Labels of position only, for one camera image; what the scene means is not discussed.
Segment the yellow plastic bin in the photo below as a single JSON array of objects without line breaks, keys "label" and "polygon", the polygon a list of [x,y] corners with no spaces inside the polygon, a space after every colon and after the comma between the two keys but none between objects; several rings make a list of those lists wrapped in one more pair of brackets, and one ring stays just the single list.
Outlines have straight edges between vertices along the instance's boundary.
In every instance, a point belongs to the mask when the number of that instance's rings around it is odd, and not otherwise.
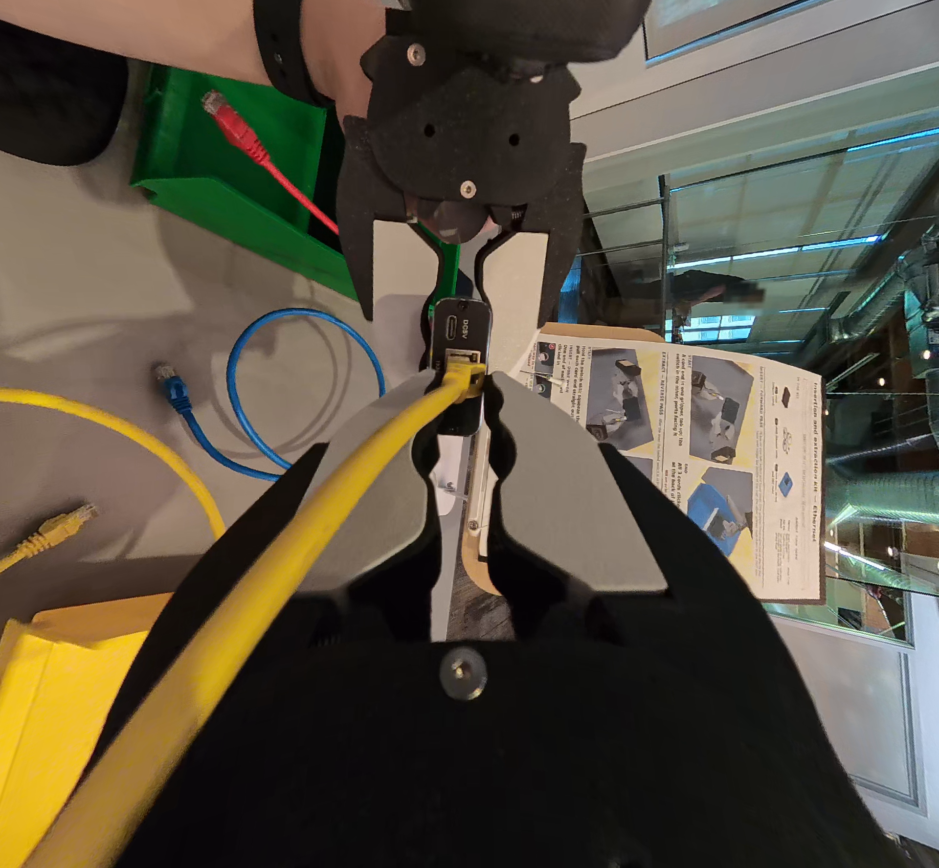
[{"label": "yellow plastic bin", "polygon": [[9,620],[1,641],[1,865],[21,866],[76,786],[170,593]]}]

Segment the white stand base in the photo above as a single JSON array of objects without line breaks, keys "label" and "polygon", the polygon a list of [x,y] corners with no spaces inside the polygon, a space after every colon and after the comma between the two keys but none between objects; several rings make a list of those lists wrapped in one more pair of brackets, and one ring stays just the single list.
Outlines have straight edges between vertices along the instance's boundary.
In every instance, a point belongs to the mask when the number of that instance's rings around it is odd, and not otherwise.
[{"label": "white stand base", "polygon": [[488,568],[488,530],[496,477],[488,462],[489,432],[439,439],[440,458],[431,473],[446,543],[465,567]]}]

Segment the black network switch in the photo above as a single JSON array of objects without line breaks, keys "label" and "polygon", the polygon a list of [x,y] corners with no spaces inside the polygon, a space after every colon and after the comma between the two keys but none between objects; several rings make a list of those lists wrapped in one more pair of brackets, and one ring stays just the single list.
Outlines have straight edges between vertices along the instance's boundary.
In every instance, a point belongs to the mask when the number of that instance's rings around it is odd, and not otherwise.
[{"label": "black network switch", "polygon": [[[435,373],[432,388],[440,386],[448,363],[454,357],[487,367],[492,311],[481,300],[444,298],[435,306],[431,322],[430,369]],[[475,435],[483,421],[482,389],[450,406],[440,418],[440,436],[467,438]]]}]

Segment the black textured pad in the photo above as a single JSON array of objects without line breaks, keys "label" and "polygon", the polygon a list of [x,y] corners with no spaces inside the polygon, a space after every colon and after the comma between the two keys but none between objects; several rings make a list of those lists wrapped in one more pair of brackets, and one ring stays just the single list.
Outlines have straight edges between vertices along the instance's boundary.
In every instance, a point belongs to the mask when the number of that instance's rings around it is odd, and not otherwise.
[{"label": "black textured pad", "polygon": [[126,58],[1,23],[1,151],[82,166],[109,145],[126,100]]}]

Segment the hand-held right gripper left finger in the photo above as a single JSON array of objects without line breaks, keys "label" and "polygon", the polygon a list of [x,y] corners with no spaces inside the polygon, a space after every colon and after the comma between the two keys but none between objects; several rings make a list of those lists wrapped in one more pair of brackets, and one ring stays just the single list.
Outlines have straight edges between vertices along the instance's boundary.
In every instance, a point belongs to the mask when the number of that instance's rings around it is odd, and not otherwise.
[{"label": "hand-held right gripper left finger", "polygon": [[[336,469],[380,427],[423,395],[434,379],[421,371],[365,406],[330,440],[311,485],[306,505]],[[415,542],[424,530],[428,506],[435,502],[413,459],[413,440],[382,471],[304,576],[298,595],[333,594],[350,587],[371,570],[387,566],[392,556]]]}]

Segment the green plastic bin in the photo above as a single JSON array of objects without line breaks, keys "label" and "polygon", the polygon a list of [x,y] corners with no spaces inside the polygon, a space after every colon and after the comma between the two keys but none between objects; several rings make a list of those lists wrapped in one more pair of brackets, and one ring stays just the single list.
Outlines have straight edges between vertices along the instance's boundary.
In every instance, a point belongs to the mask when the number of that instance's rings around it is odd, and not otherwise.
[{"label": "green plastic bin", "polygon": [[154,205],[356,300],[338,236],[226,141],[202,106],[212,89],[252,126],[289,181],[337,219],[345,139],[335,111],[271,87],[160,65],[147,79],[131,185]]}]

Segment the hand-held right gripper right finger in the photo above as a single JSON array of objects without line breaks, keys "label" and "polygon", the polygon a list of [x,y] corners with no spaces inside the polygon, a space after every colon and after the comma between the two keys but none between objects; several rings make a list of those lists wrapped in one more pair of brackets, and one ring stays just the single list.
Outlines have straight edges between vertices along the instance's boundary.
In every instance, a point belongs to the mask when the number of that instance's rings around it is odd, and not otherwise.
[{"label": "hand-held right gripper right finger", "polygon": [[596,594],[667,590],[601,445],[569,414],[503,372],[486,385],[490,529]]}]

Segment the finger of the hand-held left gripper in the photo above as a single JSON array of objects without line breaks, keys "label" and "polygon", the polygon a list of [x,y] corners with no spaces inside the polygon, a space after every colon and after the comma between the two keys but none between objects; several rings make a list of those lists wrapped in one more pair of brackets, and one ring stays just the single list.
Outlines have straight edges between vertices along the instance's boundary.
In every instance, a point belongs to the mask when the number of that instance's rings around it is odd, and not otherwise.
[{"label": "finger of the hand-held left gripper", "polygon": [[373,225],[373,345],[383,369],[420,369],[429,308],[443,267],[441,249],[416,225]]},{"label": "finger of the hand-held left gripper", "polygon": [[505,231],[478,251],[475,281],[492,322],[487,354],[490,371],[517,371],[540,330],[548,235]]}]

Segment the printed instruction sheet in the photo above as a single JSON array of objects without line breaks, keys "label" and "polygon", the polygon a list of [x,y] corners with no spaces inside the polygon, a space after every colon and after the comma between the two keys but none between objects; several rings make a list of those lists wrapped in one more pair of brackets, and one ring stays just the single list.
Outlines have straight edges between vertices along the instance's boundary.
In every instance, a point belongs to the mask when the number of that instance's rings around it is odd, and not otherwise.
[{"label": "printed instruction sheet", "polygon": [[515,378],[620,453],[710,536],[764,603],[824,598],[824,390],[780,362],[573,337]]}]

